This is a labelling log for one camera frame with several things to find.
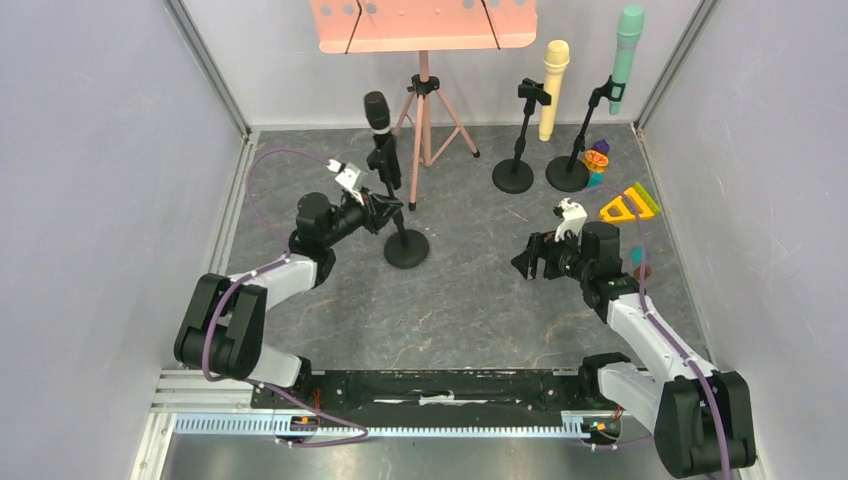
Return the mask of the black microphone desk stand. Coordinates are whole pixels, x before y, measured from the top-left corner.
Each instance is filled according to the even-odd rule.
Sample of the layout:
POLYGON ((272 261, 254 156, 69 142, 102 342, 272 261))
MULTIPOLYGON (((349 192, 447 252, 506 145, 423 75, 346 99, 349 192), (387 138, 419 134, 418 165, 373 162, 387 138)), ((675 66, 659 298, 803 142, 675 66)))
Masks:
POLYGON ((408 229, 404 223, 404 202, 395 195, 395 191, 401 187, 401 173, 394 135, 390 131, 375 133, 373 141, 375 147, 367 157, 367 165, 370 170, 378 173, 386 187, 387 195, 381 198, 381 202, 388 208, 384 217, 390 218, 396 227, 396 232, 384 244, 384 257, 395 268, 412 269, 424 262, 430 252, 430 245, 421 232, 408 229))

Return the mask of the black microphone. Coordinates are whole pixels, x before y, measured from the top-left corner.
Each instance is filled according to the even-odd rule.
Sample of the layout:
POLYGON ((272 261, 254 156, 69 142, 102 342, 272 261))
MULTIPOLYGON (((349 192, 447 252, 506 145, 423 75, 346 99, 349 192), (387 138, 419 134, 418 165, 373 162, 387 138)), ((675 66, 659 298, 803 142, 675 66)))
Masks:
POLYGON ((391 134, 388 102, 380 91, 370 91, 363 97, 363 106, 376 146, 381 146, 391 134))

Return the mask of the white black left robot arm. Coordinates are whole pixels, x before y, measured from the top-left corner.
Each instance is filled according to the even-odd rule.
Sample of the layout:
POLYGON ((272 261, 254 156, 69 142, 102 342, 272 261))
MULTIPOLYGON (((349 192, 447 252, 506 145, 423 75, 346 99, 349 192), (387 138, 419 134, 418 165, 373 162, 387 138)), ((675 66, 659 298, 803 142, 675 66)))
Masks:
POLYGON ((368 189, 343 193, 338 205, 322 193, 304 195, 288 253, 242 274, 198 279, 174 342, 175 359, 204 371, 210 381, 272 384, 288 406, 306 405, 314 394, 310 363, 264 342, 266 314, 328 278, 336 243, 360 228, 378 233, 402 208, 401 200, 368 189))

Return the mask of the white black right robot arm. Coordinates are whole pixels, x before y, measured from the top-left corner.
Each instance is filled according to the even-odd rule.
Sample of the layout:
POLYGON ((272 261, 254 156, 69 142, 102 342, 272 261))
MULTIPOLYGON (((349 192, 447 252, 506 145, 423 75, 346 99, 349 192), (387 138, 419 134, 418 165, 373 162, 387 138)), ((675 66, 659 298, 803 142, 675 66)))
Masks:
POLYGON ((616 226, 593 221, 577 234, 534 232, 511 263, 527 280, 577 281, 586 305, 641 360, 638 368, 623 356, 585 358, 593 371, 579 378, 578 396, 591 408, 612 401, 629 412, 650 432, 670 475, 731 474, 756 463, 747 382, 689 348, 662 318, 624 271, 616 226))

